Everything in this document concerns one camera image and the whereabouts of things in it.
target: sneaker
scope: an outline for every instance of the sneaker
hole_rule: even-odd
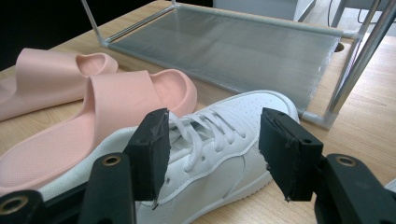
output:
[[[269,107],[298,121],[289,98],[274,91],[236,95],[178,119],[170,114],[171,154],[158,206],[136,205],[137,223],[191,223],[243,199],[272,177],[259,151],[261,113]],[[116,131],[84,161],[39,191],[45,200],[89,179],[96,158],[126,147],[136,127]]]

